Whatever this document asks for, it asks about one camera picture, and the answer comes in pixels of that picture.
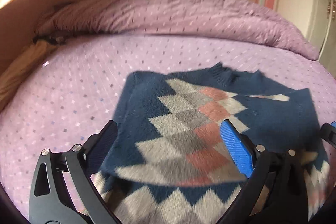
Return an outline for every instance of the polka dot bedsheet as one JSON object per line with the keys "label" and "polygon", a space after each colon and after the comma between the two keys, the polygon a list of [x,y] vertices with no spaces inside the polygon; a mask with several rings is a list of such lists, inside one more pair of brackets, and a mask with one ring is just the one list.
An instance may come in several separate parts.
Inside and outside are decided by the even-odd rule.
{"label": "polka dot bedsheet", "polygon": [[[316,61],[246,42],[181,36],[91,35],[68,40],[20,86],[0,114],[0,179],[28,216],[31,180],[40,152],[69,150],[111,119],[127,75],[211,67],[260,70],[293,89],[309,88],[320,124],[336,120],[336,81]],[[326,143],[334,185],[335,157]],[[67,174],[75,206],[83,206]]]}

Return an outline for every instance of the ribbed neckline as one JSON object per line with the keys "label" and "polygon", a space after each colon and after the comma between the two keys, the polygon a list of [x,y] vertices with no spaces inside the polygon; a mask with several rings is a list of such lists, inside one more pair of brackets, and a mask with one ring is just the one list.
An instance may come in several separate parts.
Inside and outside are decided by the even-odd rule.
{"label": "ribbed neckline", "polygon": [[221,86],[227,86],[231,82],[233,70],[229,67],[223,67],[221,62],[209,68],[209,71]]}

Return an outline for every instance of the blue gripper pad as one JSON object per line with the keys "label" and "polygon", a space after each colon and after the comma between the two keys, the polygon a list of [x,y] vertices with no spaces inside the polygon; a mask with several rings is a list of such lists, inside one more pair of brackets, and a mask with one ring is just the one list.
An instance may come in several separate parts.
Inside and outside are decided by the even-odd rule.
{"label": "blue gripper pad", "polygon": [[237,165],[239,172],[245,174],[247,178],[250,178],[253,171],[252,155],[242,143],[241,139],[236,135],[235,131],[236,129],[232,128],[226,121],[223,121],[220,125],[220,136],[233,161]]}

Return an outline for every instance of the metal screw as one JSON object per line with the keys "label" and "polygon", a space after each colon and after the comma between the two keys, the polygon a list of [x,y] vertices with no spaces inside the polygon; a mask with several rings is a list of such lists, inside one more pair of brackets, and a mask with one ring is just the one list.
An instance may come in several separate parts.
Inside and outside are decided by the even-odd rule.
{"label": "metal screw", "polygon": [[45,156],[49,153],[49,149],[43,149],[42,152],[41,152],[41,155],[42,156]]}
{"label": "metal screw", "polygon": [[256,148],[259,152],[264,152],[265,151],[265,146],[263,146],[261,144],[258,144]]}
{"label": "metal screw", "polygon": [[80,144],[75,144],[73,147],[72,147],[72,151],[73,152],[77,152],[79,150],[82,149],[82,146]]}
{"label": "metal screw", "polygon": [[288,153],[291,155],[291,156],[295,156],[296,155],[296,152],[292,149],[289,149],[288,150]]}

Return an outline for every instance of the knit sweater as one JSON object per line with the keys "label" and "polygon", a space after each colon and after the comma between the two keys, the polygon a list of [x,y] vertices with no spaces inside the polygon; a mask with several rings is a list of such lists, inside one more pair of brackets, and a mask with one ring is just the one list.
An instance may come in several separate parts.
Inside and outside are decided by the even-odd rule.
{"label": "knit sweater", "polygon": [[105,196],[116,178],[128,181],[117,217],[215,223],[246,180],[219,135],[224,119],[255,145],[297,151],[308,173],[327,161],[308,89],[221,63],[168,75],[137,71],[125,83],[113,117],[118,136],[100,169]]}

